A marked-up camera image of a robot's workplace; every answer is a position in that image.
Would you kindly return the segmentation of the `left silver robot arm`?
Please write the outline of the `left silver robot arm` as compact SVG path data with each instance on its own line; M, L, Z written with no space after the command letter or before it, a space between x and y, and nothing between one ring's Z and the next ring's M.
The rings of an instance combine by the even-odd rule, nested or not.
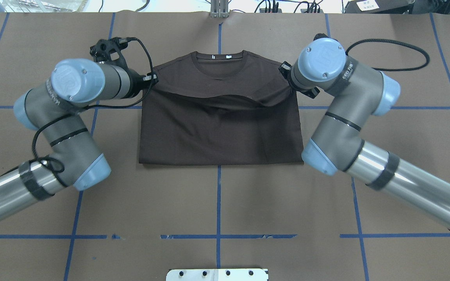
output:
M64 59L50 78L14 104L16 119L35 130L33 159L0 176L0 221L73 186L86 190L105 180L111 168L80 113L97 101L132 98L158 78L127 67Z

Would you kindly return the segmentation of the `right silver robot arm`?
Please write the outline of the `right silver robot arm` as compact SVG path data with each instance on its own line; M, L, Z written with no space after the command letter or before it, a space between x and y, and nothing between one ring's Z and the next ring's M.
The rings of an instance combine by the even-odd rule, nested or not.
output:
M324 33L279 70L295 91L310 98L324 91L332 97L302 149L305 164L328 176L348 174L450 232L450 183L364 136L370 121L388 114L398 101L401 86L396 80L355 59Z

